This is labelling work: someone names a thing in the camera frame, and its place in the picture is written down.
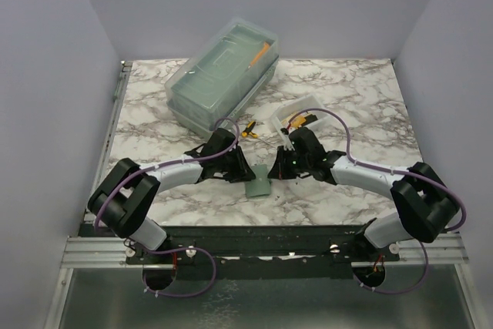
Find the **green leather card holder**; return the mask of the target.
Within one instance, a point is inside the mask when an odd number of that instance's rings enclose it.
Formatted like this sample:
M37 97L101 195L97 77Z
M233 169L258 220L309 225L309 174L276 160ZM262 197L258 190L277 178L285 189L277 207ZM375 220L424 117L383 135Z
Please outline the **green leather card holder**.
M271 194L271 182L267 176L267 166L265 164L257 164L251 169L255 178L244 183L246 198L257 199L268 197Z

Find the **white card tray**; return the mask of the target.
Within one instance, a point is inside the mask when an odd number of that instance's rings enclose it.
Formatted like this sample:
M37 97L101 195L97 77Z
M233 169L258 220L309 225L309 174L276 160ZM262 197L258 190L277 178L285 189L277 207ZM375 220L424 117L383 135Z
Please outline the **white card tray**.
M311 93L295 100L283 102L274 110L268 123L272 131L281 134L281 130L286 129L286 124L283 121L288 116L306 113L307 121L302 126L316 130L324 126L330 118L327 113L321 112L319 109L324 109L324 104L319 96Z

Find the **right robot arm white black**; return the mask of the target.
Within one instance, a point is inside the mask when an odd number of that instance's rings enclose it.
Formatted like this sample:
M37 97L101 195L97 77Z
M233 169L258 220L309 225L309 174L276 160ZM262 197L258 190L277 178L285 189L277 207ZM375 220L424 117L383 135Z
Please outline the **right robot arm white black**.
M339 150L326 151L315 134L302 127L290 135L289 149L277 147L268 173L272 180L313 177L331 185L355 186L392 200L396 212L367 222L354 242L356 255L365 261L398 241L433 242L458 213L458 202L444 190L433 169L425 163L391 169L373 163L368 167L350 160Z

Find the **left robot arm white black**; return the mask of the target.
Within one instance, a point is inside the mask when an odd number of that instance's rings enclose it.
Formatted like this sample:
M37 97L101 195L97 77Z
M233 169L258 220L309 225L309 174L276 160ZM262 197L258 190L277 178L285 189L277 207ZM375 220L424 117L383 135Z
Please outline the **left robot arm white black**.
M219 128L206 143L186 151L180 158L142 168L124 158L90 196L87 209L96 216L95 226L104 223L116 236L144 247L144 254L155 264L170 256L166 231L148 217L159 193L205 180L242 183L256 179L238 139Z

